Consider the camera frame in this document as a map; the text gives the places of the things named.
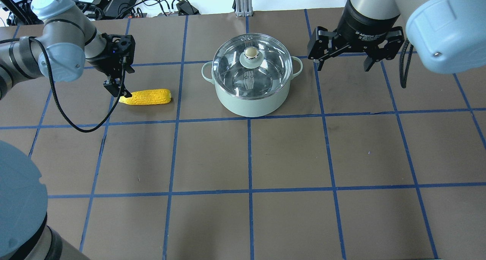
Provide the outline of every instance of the toy corn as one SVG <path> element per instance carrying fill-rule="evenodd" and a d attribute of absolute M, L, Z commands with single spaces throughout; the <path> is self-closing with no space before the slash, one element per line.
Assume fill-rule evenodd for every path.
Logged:
<path fill-rule="evenodd" d="M 120 102 L 131 106 L 147 106 L 149 104 L 165 104 L 172 99 L 168 89 L 149 89 L 132 92 L 131 98 L 120 97 Z"/>

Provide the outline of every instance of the black plug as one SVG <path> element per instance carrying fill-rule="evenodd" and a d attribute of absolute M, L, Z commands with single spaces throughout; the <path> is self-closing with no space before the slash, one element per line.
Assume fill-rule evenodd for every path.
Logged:
<path fill-rule="evenodd" d="M 188 1 L 182 0 L 175 4 L 180 16 L 193 16 L 199 13 L 199 10 L 193 7 Z"/>

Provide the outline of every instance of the pot handle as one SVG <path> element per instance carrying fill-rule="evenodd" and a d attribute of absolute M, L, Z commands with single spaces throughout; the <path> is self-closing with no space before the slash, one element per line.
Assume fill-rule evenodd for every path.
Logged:
<path fill-rule="evenodd" d="M 206 77 L 206 76 L 204 75 L 204 69 L 205 69 L 205 68 L 207 68 L 207 67 L 208 67 L 208 66 L 210 66 L 210 65 L 212 65 L 212 61 L 208 61 L 208 63 L 205 63 L 205 64 L 203 65 L 203 68 L 201 68 L 201 75 L 203 75 L 204 80 L 207 80 L 208 82 L 210 82 L 210 83 L 214 84 L 214 79 L 213 79 L 213 78 L 209 79 L 208 77 Z"/>
<path fill-rule="evenodd" d="M 300 70 L 293 73 L 292 75 L 290 75 L 290 80 L 293 80 L 296 76 L 298 76 L 301 72 L 302 72 L 302 69 L 304 68 L 304 66 L 302 66 L 302 61 L 297 58 L 297 57 L 294 57 L 294 56 L 290 56 L 294 61 L 297 61 L 297 63 L 299 63 L 300 65 Z"/>

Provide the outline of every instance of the tiled surface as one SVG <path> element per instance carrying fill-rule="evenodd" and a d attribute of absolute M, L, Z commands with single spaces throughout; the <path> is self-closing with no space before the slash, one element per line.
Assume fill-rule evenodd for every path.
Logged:
<path fill-rule="evenodd" d="M 308 27 L 333 30 L 341 11 L 256 12 L 248 27 L 234 13 L 97 22 L 135 37 L 127 88 L 168 88 L 174 100 L 120 104 L 81 134 L 40 78 L 0 101 L 0 139 L 33 148 L 49 224 L 92 259 L 485 258 L 486 68 L 456 79 L 415 55 L 401 89 L 397 59 L 363 72 L 364 56 L 339 56 L 317 77 L 303 59 L 281 108 L 254 119 L 227 111 L 201 77 L 246 30 L 305 56 Z M 107 112 L 104 79 L 88 68 L 58 84 L 76 123 Z"/>

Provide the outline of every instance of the metal post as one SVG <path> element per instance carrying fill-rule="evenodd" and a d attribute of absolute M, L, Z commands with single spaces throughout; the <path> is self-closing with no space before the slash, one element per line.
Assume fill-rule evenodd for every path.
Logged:
<path fill-rule="evenodd" d="M 251 0 L 235 0 L 236 4 L 236 16 L 253 16 L 253 7 L 251 6 Z"/>

